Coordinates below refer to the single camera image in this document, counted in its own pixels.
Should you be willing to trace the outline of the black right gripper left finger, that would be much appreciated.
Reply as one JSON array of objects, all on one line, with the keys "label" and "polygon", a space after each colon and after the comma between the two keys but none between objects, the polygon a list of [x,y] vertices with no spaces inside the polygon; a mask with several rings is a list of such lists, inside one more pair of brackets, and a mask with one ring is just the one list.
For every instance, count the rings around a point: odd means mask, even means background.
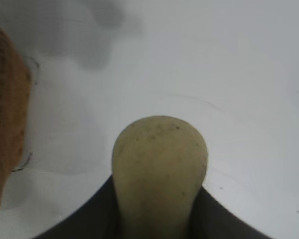
[{"label": "black right gripper left finger", "polygon": [[120,213],[110,176],[102,187],[76,212],[38,239],[115,239],[118,234]]}]

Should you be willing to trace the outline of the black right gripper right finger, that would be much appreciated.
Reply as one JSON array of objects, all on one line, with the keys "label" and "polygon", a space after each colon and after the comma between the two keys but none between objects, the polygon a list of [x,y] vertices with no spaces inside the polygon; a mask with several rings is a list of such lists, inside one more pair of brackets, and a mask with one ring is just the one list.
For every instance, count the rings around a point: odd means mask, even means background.
[{"label": "black right gripper right finger", "polygon": [[193,203],[189,221],[190,239],[268,239],[237,218],[203,187]]}]

